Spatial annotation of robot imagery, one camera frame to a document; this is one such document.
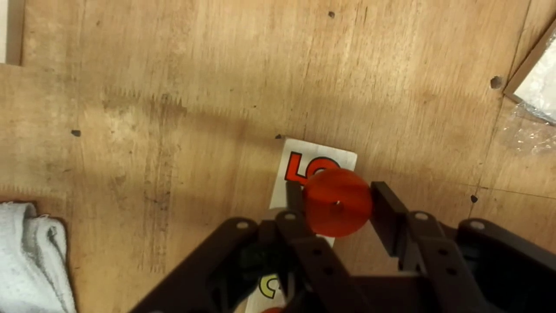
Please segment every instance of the wood grain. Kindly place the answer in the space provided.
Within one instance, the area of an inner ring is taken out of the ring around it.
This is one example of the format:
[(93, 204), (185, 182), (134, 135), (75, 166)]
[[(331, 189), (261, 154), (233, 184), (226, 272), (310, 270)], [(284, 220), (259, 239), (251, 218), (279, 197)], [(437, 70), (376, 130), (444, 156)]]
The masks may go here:
[[(223, 218), (261, 218), (277, 133), (357, 150), (365, 178), (456, 224), (480, 182), (515, 187), (489, 81), (543, 4), (28, 0), (25, 67), (0, 67), (2, 197), (67, 220), (86, 313), (129, 310)], [(357, 272), (391, 265), (369, 229), (338, 248)]]

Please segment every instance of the wooden surface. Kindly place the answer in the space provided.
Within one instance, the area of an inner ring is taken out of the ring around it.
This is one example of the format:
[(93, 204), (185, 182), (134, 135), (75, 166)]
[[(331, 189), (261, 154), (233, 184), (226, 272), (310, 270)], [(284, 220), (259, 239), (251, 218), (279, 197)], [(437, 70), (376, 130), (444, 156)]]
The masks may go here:
[[(70, 230), (80, 310), (127, 310), (230, 215), (266, 213), (282, 140), (357, 150), (411, 208), (556, 251), (556, 150), (518, 152), (508, 77), (553, 0), (28, 0), (0, 67), (0, 196)], [(391, 262), (339, 239), (355, 272)]]

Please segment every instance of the white cloth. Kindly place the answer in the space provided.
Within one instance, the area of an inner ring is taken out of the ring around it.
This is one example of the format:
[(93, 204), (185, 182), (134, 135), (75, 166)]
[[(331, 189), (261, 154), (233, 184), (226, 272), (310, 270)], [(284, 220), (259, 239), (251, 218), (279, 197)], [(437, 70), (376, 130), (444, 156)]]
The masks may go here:
[(32, 203), (0, 203), (0, 313), (75, 313), (67, 230)]

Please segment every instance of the white towel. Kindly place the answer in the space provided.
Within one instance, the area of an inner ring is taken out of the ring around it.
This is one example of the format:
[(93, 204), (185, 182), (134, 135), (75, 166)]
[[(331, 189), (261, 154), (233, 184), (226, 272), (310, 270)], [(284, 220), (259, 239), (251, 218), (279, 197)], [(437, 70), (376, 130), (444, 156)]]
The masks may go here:
[(0, 203), (0, 313), (75, 313), (67, 230), (32, 203)]

